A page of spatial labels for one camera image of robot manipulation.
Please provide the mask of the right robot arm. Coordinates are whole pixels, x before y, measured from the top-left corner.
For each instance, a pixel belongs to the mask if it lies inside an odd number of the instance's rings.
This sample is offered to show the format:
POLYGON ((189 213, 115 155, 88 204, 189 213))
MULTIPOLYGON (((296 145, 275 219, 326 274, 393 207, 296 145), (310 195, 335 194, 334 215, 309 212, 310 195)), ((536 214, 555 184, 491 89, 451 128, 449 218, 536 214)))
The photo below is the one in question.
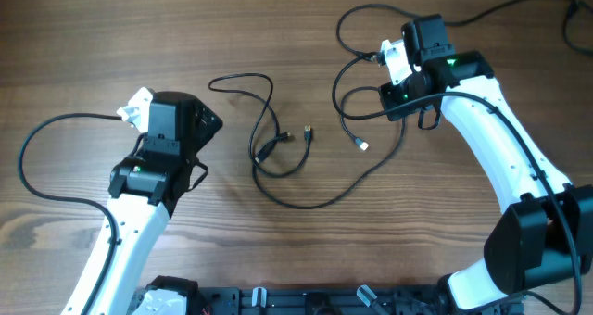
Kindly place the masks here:
POLYGON ((575 187, 537 148, 478 51, 457 52, 441 16, 415 19, 385 40, 378 62, 390 80, 379 90, 391 121, 434 110, 464 138, 488 177, 501 218, 483 256, 451 274, 452 307, 470 312, 592 267, 592 188, 575 187))

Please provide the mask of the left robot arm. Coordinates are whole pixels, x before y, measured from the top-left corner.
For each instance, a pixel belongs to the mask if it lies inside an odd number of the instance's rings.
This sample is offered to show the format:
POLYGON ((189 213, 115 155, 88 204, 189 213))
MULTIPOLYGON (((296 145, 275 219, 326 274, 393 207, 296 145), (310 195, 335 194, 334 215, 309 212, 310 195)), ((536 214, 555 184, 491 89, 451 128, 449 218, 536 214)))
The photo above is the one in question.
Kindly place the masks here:
POLYGON ((198 151, 221 119, 196 96, 141 88, 117 111, 141 134, 141 145, 117 164, 107 189, 105 220, 66 314, 123 314, 147 258, 178 200, 196 187, 198 151))

